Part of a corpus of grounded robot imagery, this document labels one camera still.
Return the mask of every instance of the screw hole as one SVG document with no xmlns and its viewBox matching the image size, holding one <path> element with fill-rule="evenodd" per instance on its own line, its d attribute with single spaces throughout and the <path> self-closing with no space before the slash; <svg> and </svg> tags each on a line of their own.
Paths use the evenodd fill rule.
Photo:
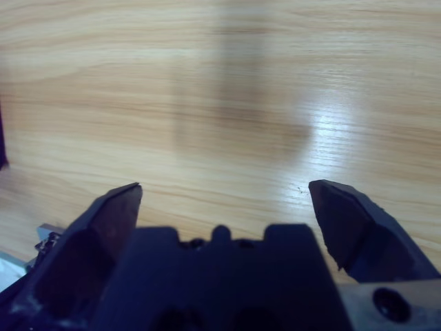
<svg viewBox="0 0 441 331">
<path fill-rule="evenodd" d="M 238 244 L 240 248 L 254 248 L 253 242 L 249 240 L 241 239 Z"/>
<path fill-rule="evenodd" d="M 205 245 L 205 240 L 196 238 L 188 242 L 181 243 L 181 247 L 186 250 L 200 250 Z"/>
<path fill-rule="evenodd" d="M 373 303 L 381 315 L 396 323 L 405 323 L 411 317 L 411 308 L 400 293 L 388 288 L 378 288 Z"/>
</svg>

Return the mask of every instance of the black plastic part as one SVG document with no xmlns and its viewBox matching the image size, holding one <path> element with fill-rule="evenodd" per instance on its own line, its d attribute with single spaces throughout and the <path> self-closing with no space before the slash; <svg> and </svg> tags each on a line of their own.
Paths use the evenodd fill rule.
<svg viewBox="0 0 441 331">
<path fill-rule="evenodd" d="M 1 120 L 1 110 L 0 110 L 0 169 L 8 164 L 6 159 L 6 146 L 5 146 L 5 136 L 3 134 L 3 123 Z"/>
<path fill-rule="evenodd" d="M 173 228 L 135 229 L 92 330 L 351 330 L 312 231 L 272 225 L 263 241 L 183 244 Z"/>
<path fill-rule="evenodd" d="M 135 228 L 141 197 L 140 185 L 133 183 L 95 200 L 32 276 L 20 279 L 20 288 L 5 302 L 8 314 L 0 319 L 0 330 L 20 330 L 24 324 L 34 330 L 86 329 Z M 23 325 L 3 327 L 13 319 Z"/>
<path fill-rule="evenodd" d="M 309 190 L 328 252 L 355 280 L 440 277 L 398 222 L 365 194 L 325 180 L 312 181 Z"/>
</svg>

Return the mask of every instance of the wood grain surface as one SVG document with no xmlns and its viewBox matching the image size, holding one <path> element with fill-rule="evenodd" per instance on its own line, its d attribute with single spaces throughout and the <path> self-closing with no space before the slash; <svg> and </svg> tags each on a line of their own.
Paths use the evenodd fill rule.
<svg viewBox="0 0 441 331">
<path fill-rule="evenodd" d="M 306 223 L 307 185 L 355 186 L 441 269 L 438 0 L 0 4 L 0 250 L 143 185 L 139 225 L 184 239 Z"/>
</svg>

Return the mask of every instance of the silver metal part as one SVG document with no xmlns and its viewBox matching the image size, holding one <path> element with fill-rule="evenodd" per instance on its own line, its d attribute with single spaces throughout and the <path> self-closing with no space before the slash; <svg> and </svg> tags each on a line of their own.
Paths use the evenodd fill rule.
<svg viewBox="0 0 441 331">
<path fill-rule="evenodd" d="M 406 321 L 392 321 L 376 307 L 373 294 L 380 288 L 397 292 L 409 304 L 410 315 Z M 340 285 L 339 291 L 354 330 L 441 330 L 441 279 L 348 284 Z"/>
</svg>

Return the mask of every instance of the light wood surface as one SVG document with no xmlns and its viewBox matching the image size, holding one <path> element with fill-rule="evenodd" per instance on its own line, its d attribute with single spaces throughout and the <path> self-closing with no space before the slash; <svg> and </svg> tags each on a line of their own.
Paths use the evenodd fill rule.
<svg viewBox="0 0 441 331">
<path fill-rule="evenodd" d="M 441 269 L 438 0 L 14 0 L 0 17 L 0 250 L 30 259 L 38 225 L 139 181 L 139 225 L 306 223 L 326 254 L 307 185 L 329 179 Z"/>
</svg>

